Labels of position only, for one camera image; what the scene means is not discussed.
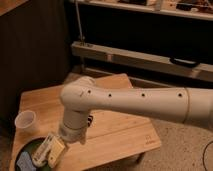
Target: metal rod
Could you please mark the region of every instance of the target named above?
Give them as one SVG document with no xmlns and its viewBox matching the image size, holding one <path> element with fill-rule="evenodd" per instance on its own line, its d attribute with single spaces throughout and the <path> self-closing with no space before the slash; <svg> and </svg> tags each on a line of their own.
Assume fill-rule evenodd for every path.
<svg viewBox="0 0 213 171">
<path fill-rule="evenodd" d="M 83 32 L 82 32 L 81 18 L 80 18 L 79 7 L 78 7 L 78 0 L 75 0 L 75 8 L 76 8 L 76 15 L 77 15 L 77 21 L 78 21 L 78 30 L 79 30 L 79 34 L 80 34 L 80 40 L 81 40 L 81 43 L 84 44 L 84 36 L 83 36 Z"/>
</svg>

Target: wall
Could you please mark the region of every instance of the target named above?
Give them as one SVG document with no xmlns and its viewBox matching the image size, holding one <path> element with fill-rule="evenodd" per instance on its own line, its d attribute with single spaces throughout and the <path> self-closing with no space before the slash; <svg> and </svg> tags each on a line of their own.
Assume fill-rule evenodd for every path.
<svg viewBox="0 0 213 171">
<path fill-rule="evenodd" d="M 30 0 L 0 16 L 0 130 L 23 91 L 60 84 L 70 70 L 62 0 Z"/>
</svg>

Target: wooden surface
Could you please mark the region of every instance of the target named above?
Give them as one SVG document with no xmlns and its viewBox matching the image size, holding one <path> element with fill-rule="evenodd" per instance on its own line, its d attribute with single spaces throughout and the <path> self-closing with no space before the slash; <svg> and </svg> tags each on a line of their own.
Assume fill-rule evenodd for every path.
<svg viewBox="0 0 213 171">
<path fill-rule="evenodd" d="M 0 0 L 0 16 L 27 1 L 28 0 Z"/>
<path fill-rule="evenodd" d="M 132 88 L 125 74 L 97 79 L 105 88 Z M 61 86 L 25 92 L 22 94 L 20 111 L 30 109 L 37 113 L 39 131 L 24 134 L 16 130 L 10 170 L 21 147 L 31 139 L 57 132 L 63 107 L 59 101 Z M 145 152 L 161 145 L 150 120 L 145 117 L 121 114 L 112 111 L 92 111 L 94 121 L 87 130 L 85 145 L 74 143 L 59 163 L 56 170 L 85 170 L 121 158 Z"/>
</svg>

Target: table leg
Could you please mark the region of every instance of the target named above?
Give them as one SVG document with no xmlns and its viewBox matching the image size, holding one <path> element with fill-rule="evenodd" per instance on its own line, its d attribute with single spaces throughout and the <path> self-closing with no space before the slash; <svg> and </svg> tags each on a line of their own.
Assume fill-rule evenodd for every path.
<svg viewBox="0 0 213 171">
<path fill-rule="evenodd" d="M 142 161 L 143 157 L 144 157 L 145 153 L 140 153 L 138 155 L 138 158 L 136 159 L 136 164 L 140 164 L 140 162 Z"/>
</svg>

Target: green object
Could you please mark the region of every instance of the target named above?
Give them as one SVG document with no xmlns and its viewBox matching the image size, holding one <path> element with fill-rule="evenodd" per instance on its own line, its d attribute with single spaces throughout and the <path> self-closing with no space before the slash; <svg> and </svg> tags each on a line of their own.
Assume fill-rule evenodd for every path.
<svg viewBox="0 0 213 171">
<path fill-rule="evenodd" d="M 21 171 L 19 166 L 17 165 L 17 161 L 19 160 L 21 153 L 27 152 L 30 156 L 33 154 L 33 152 L 41 145 L 41 143 L 44 141 L 45 138 L 37 138 L 29 143 L 27 143 L 18 153 L 15 161 L 15 171 Z M 48 163 L 44 165 L 43 167 L 36 168 L 37 171 L 51 171 L 52 169 L 49 167 Z"/>
</svg>

